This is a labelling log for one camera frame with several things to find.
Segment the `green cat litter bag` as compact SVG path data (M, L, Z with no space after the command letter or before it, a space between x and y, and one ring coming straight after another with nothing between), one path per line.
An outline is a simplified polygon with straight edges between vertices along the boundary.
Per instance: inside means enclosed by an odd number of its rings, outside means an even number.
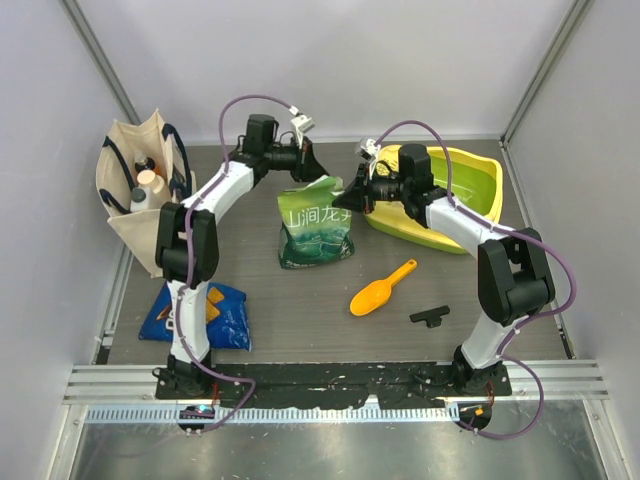
M355 253L350 235L352 212L333 205L343 190L340 177L324 175L278 195L282 221L278 260L283 269L326 265Z

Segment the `yellow plastic scoop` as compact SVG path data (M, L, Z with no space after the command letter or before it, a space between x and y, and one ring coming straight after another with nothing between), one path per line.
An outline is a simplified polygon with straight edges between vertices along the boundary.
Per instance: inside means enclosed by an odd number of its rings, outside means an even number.
M393 288L417 268L418 262L410 259L389 276L375 280L360 290L351 300L350 313L365 316L384 306L391 298Z

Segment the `black bag clip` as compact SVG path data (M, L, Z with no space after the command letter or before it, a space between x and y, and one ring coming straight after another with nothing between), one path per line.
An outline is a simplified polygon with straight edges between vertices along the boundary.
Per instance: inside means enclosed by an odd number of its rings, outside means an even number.
M409 316L412 323L424 323L428 329L438 328L442 325L443 317L451 312L448 305L413 313Z

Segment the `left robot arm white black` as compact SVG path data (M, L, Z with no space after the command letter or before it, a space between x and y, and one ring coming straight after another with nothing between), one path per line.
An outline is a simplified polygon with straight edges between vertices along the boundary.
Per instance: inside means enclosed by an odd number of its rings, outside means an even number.
M287 171L297 182L312 182L327 173L307 136L312 118L295 112L291 125L293 138L283 144L274 117L250 115L236 148L223 152L216 174L190 197L161 208L155 261L174 315L170 354L165 366L153 372L161 400L203 398L218 378L206 331L208 285L219 264L218 222L271 171Z

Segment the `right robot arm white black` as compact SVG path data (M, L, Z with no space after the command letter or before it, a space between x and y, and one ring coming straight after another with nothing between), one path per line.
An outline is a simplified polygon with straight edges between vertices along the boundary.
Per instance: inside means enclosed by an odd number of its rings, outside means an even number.
M454 240L477 262L481 315L470 336L454 352L451 380L462 394L484 388L519 322L538 314L555 297L555 286L540 236L489 222L466 208L450 186L436 183L426 146L398 150L397 173L380 176L380 147L372 139L358 147L363 161L355 178L333 202L369 214L380 201L402 204L418 225Z

